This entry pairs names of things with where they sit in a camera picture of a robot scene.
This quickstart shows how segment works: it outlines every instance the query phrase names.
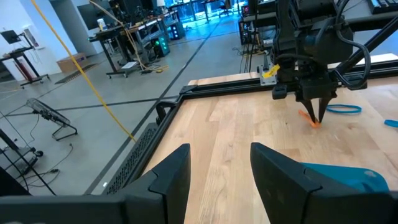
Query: computer monitor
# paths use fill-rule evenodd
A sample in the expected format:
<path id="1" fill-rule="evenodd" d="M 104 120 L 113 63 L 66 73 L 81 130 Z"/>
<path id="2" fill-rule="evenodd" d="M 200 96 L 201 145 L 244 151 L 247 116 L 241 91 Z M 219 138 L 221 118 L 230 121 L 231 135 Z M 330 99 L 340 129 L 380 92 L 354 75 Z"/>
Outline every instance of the computer monitor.
<path id="1" fill-rule="evenodd" d="M 16 42 L 20 42 L 21 41 L 19 36 L 13 30 L 7 30 L 7 31 L 4 31 L 4 32 L 1 32 L 1 35 L 8 42 L 8 44 L 14 44 Z"/>

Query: black bracket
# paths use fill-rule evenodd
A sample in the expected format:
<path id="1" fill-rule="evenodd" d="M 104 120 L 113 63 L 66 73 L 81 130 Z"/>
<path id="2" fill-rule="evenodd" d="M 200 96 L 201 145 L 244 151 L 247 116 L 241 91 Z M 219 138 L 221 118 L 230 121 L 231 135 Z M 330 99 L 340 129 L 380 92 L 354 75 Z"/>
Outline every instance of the black bracket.
<path id="1" fill-rule="evenodd" d="M 194 90 L 196 87 L 198 87 L 198 85 L 184 86 L 184 87 L 182 87 L 182 89 L 180 90 L 180 94 L 188 93 L 189 91 Z"/>
<path id="2" fill-rule="evenodd" d="M 166 117 L 166 108 L 174 108 L 176 107 L 177 103 L 173 102 L 173 101 L 160 101 L 158 102 L 158 104 L 156 105 L 156 112 L 158 117 L 156 118 L 156 124 L 160 125 L 161 122 L 164 120 L 164 118 Z"/>

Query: blue rubber band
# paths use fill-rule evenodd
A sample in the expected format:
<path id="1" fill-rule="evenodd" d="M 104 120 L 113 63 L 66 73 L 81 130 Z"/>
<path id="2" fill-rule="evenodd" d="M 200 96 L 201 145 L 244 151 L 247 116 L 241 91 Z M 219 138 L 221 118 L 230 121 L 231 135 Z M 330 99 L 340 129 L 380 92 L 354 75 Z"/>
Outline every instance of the blue rubber band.
<path id="1" fill-rule="evenodd" d="M 398 128 L 398 121 L 385 120 L 384 124 L 393 128 Z"/>
<path id="2" fill-rule="evenodd" d="M 352 108 L 353 110 L 334 110 L 332 108 L 339 107 L 339 108 Z M 339 113 L 339 114 L 355 114 L 362 112 L 362 108 L 360 106 L 355 105 L 328 105 L 326 110 L 332 113 Z"/>

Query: yellow cable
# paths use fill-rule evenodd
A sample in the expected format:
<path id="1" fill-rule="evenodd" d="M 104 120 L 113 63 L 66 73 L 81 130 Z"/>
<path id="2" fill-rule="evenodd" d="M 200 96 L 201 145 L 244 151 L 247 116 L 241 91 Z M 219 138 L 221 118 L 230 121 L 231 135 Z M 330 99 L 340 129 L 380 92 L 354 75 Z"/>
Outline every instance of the yellow cable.
<path id="1" fill-rule="evenodd" d="M 109 17 L 111 17 L 112 19 L 114 19 L 116 22 L 119 23 L 119 25 L 121 25 L 121 26 L 124 28 L 124 32 L 126 33 L 128 39 L 129 39 L 129 41 L 130 41 L 130 44 L 132 45 L 133 49 L 136 51 L 136 57 L 137 57 L 138 62 L 139 62 L 139 64 L 140 64 L 140 66 L 141 66 L 141 69 L 143 69 L 143 70 L 145 69 L 145 70 L 156 71 L 157 73 L 160 73 L 160 72 L 163 72 L 163 71 L 169 69 L 169 66 L 168 66 L 168 65 L 165 65 L 165 66 L 162 66 L 162 67 L 156 68 L 156 69 L 152 69 L 152 68 L 146 67 L 146 66 L 141 62 L 141 58 L 139 57 L 139 54 L 138 54 L 137 45 L 136 45 L 134 39 L 132 38 L 131 33 L 125 28 L 124 24 L 123 24 L 120 20 L 118 20 L 116 17 L 114 17 L 114 16 L 113 16 L 110 12 L 108 12 L 106 9 L 104 9 L 103 7 L 101 7 L 100 5 L 98 5 L 97 3 L 95 3 L 95 2 L 93 2 L 93 1 L 91 1 L 91 0 L 90 0 L 90 3 L 92 3 L 92 4 L 93 4 L 94 6 L 96 6 L 98 9 L 101 9 L 105 14 L 107 14 Z"/>
<path id="2" fill-rule="evenodd" d="M 77 63 L 77 61 L 75 60 L 74 56 L 72 55 L 72 53 L 69 51 L 68 47 L 65 45 L 65 43 L 62 41 L 62 39 L 60 38 L 60 36 L 57 34 L 57 32 L 54 30 L 54 28 L 51 26 L 50 22 L 47 20 L 47 18 L 44 16 L 43 12 L 39 9 L 39 7 L 37 6 L 35 0 L 30 0 L 32 2 L 32 4 L 35 6 L 37 12 L 39 12 L 39 14 L 42 16 L 42 18 L 44 19 L 45 23 L 48 25 L 48 27 L 51 29 L 51 31 L 54 33 L 54 35 L 57 37 L 57 39 L 60 41 L 60 43 L 62 44 L 63 48 L 68 52 L 69 57 L 72 59 L 73 63 L 76 65 L 77 69 L 79 70 L 79 72 L 83 75 L 83 77 L 85 78 L 85 80 L 87 81 L 88 85 L 90 86 L 90 88 L 94 91 L 95 95 L 97 96 L 97 98 L 99 99 L 99 101 L 102 103 L 102 105 L 105 107 L 106 111 L 109 113 L 109 115 L 111 115 L 111 117 L 115 120 L 115 122 L 117 122 L 117 124 L 119 125 L 119 127 L 126 133 L 129 135 L 129 137 L 134 141 L 137 142 L 136 139 L 134 138 L 134 136 L 132 134 L 130 134 L 130 132 L 120 123 L 120 121 L 115 117 L 115 115 L 113 115 L 112 111 L 110 108 L 108 108 L 108 106 L 106 106 L 106 103 L 104 101 L 104 99 L 102 99 L 102 97 L 100 96 L 100 94 L 97 92 L 97 90 L 94 88 L 93 84 L 90 82 L 90 79 L 87 77 L 86 73 L 83 71 L 83 69 L 81 69 L 80 65 Z"/>

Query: gray floor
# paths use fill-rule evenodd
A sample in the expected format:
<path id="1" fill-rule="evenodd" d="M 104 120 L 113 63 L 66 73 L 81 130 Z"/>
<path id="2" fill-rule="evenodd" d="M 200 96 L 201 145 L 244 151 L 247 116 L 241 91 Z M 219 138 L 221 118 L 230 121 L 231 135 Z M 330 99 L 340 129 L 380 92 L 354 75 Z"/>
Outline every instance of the gray floor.
<path id="1" fill-rule="evenodd" d="M 110 71 L 103 54 L 90 58 L 91 63 L 98 66 L 87 72 L 90 80 L 112 111 L 129 130 L 136 130 L 138 138 L 146 125 L 155 121 L 155 112 L 148 113 L 158 98 L 177 96 L 181 87 L 190 80 L 231 75 L 239 73 L 241 57 L 232 48 L 241 49 L 238 34 L 238 17 L 213 19 L 209 24 L 200 24 L 188 31 L 186 38 L 170 44 L 171 53 L 159 64 L 169 65 L 170 69 L 163 73 L 141 75 L 130 74 L 129 78 L 113 77 L 111 80 L 104 74 Z M 365 43 L 373 34 L 361 32 L 355 35 L 358 42 Z M 398 34 L 395 33 L 372 54 L 394 53 L 398 55 Z M 253 68 L 261 64 L 262 56 L 253 57 Z M 0 127 L 11 139 L 17 138 L 17 145 L 25 146 L 32 140 L 30 130 L 37 121 L 37 115 L 26 114 L 31 110 L 24 106 L 28 98 L 39 98 L 44 103 L 69 118 L 79 130 L 79 135 L 57 142 L 51 133 L 57 126 L 50 121 L 40 121 L 32 132 L 35 141 L 29 145 L 44 151 L 44 157 L 35 165 L 38 172 L 45 172 L 70 151 L 70 143 L 74 150 L 58 169 L 59 176 L 50 186 L 59 195 L 100 194 L 103 184 L 108 182 L 116 172 L 120 163 L 133 146 L 126 142 L 127 135 L 107 114 L 83 77 L 78 77 L 66 84 L 55 85 L 55 81 L 64 74 L 52 75 L 52 82 L 29 85 L 25 90 L 18 90 L 17 83 L 0 85 L 0 112 L 6 117 L 0 118 Z M 46 175 L 50 181 L 53 175 Z M 30 187 L 34 195 L 50 195 L 45 187 Z"/>

